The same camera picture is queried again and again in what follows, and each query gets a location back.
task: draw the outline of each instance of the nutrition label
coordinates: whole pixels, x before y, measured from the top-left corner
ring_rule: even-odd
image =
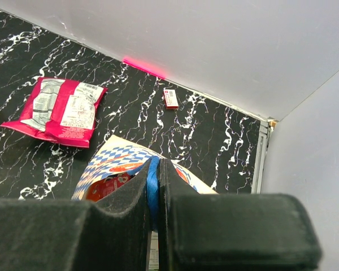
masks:
[[[45,132],[45,124],[50,120],[59,89],[64,81],[53,78],[43,79],[40,85],[40,93],[33,101],[32,118],[21,122]]]
[[[152,231],[151,251],[149,255],[149,271],[157,271],[159,269],[159,254],[158,254],[158,233]]]
[[[103,92],[101,86],[93,86],[86,83],[79,83],[74,91],[74,95],[84,95],[92,100],[93,104],[97,102]]]
[[[61,126],[91,129],[95,117],[95,107],[85,95],[70,95]]]

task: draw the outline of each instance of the red light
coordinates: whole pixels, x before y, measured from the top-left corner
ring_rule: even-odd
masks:
[[[164,72],[160,71],[158,67],[154,67],[153,65],[149,63],[142,62],[137,59],[132,59],[129,57],[123,58],[123,63],[130,65],[132,67],[135,67],[141,71],[147,72],[150,75],[154,75],[160,79],[166,79],[166,76],[164,75]]]

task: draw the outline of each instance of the snack bag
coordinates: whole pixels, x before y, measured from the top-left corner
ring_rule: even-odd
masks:
[[[74,80],[41,77],[19,120],[1,126],[34,138],[88,148],[95,113],[106,90]]]

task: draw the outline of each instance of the red graphic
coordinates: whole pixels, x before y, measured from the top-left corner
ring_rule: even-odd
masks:
[[[129,163],[125,165],[118,165],[117,167],[111,168],[110,172],[122,172],[122,171],[129,171],[131,169],[135,169],[142,165],[143,163]]]
[[[91,184],[85,198],[97,202],[126,184],[131,178],[132,176],[128,175],[126,172],[119,173],[115,176],[108,176],[105,179]]]
[[[176,171],[177,171],[177,173],[180,175],[180,177],[181,177],[186,183],[188,183],[188,180],[187,180],[186,176],[184,176],[183,173],[182,173],[178,168],[176,168]]]

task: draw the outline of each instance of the checkered pattern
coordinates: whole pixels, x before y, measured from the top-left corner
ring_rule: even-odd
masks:
[[[132,145],[101,151],[92,158],[85,168],[75,188],[72,200],[80,200],[93,182],[100,181],[109,175],[118,173],[110,172],[110,169],[120,165],[144,163],[153,155],[158,156],[154,151]]]
[[[182,166],[177,165],[177,164],[173,164],[173,165],[186,177],[186,179],[188,180],[188,184],[191,185],[191,175],[187,171],[185,171]]]

